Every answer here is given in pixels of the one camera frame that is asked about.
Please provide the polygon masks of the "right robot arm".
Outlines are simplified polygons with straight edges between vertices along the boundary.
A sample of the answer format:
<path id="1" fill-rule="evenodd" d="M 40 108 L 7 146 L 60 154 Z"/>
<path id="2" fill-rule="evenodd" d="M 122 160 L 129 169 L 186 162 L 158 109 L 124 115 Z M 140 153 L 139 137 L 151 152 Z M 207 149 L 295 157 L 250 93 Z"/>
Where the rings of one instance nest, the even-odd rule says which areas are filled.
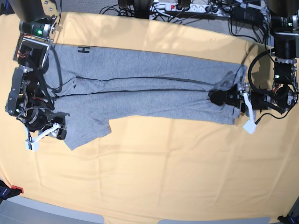
<path id="1" fill-rule="evenodd" d="M 13 56 L 18 67 L 5 111 L 25 126 L 26 149 L 35 152 L 44 137 L 63 140 L 66 136 L 65 119 L 52 115 L 54 102 L 43 76 L 62 5 L 54 0 L 7 0 L 1 4 L 0 13 L 16 14 L 20 19 Z"/>

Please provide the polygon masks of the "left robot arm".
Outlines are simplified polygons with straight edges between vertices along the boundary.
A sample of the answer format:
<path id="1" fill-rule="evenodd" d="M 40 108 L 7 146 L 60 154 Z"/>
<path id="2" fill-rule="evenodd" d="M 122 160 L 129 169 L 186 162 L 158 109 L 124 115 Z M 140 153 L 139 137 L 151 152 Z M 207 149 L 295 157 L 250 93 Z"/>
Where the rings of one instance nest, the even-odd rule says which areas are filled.
<path id="1" fill-rule="evenodd" d="M 266 48 L 254 58 L 248 68 L 248 83 L 235 84 L 226 91 L 209 93 L 210 101 L 218 106 L 227 104 L 241 109 L 249 116 L 243 129 L 253 134 L 260 119 L 254 112 L 273 109 L 285 118 L 299 101 L 297 59 L 299 57 L 299 2 L 297 0 L 266 1 L 265 37 L 273 37 L 274 47 Z M 256 62 L 269 56 L 274 62 L 272 90 L 261 89 L 252 81 Z"/>

